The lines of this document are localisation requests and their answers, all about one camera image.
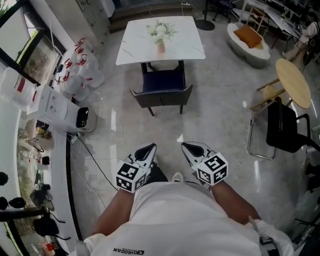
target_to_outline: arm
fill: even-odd
[[[254,220],[261,219],[256,209],[224,181],[211,186],[211,191],[216,202],[224,209],[230,219],[243,225],[249,222],[249,216]]]
[[[135,194],[119,189],[111,203],[95,221],[91,235],[108,236],[129,221]]]

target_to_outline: white sneaker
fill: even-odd
[[[172,177],[172,182],[185,182],[185,178],[181,172],[176,172]]]

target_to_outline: pink vase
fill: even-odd
[[[164,54],[166,52],[165,43],[162,41],[156,45],[158,54]]]

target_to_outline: white t-shirt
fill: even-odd
[[[312,22],[306,29],[303,29],[302,36],[300,37],[300,42],[307,44],[309,39],[313,38],[316,34],[319,33],[316,22]]]
[[[284,233],[262,220],[255,222],[259,233],[274,239],[280,255],[293,255]],[[108,236],[96,234],[84,242],[91,256],[261,255],[259,235],[250,223],[244,226],[228,218],[204,187],[182,182],[143,186],[135,193],[129,222]]]

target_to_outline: glossy floor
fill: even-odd
[[[105,52],[100,56],[105,82],[91,92],[89,102],[98,108],[97,127],[85,135],[85,143],[102,171],[112,180],[112,171],[135,146],[156,143],[159,166],[170,179],[175,172],[185,174],[194,181],[192,170],[181,152],[181,142],[204,142],[221,152],[229,162],[227,182],[259,212],[262,219],[278,229],[290,232],[293,218],[308,219],[314,213],[319,193],[305,192],[302,175],[306,148],[296,153],[276,151],[274,160],[266,160],[247,153],[247,140],[252,111],[249,105],[261,98],[256,88],[276,78],[275,63],[281,57],[285,44],[279,41],[270,50],[270,65],[256,69],[239,58],[227,45],[227,22],[217,18],[213,31],[199,30],[205,51],[205,60],[185,61],[186,83],[194,88],[183,114],[178,106],[154,107],[152,117],[147,109],[139,107],[130,94],[142,90],[139,64],[116,66],[116,59],[124,32],[109,36]],[[266,36],[271,45],[272,37]],[[171,69],[177,63],[155,63],[157,68]],[[311,63],[303,72],[308,81],[312,105],[306,112],[311,125],[319,123],[320,76],[319,67]],[[300,115],[305,111],[292,104]],[[252,151],[270,154],[266,145],[265,114],[254,125]],[[306,132],[303,121],[299,130]],[[319,133],[314,133],[319,142]],[[73,145],[73,160],[79,174],[94,188],[105,206],[115,190],[106,181],[92,157],[80,144]],[[72,187],[81,232],[89,236],[94,221],[104,206],[94,191],[75,171],[72,164]]]

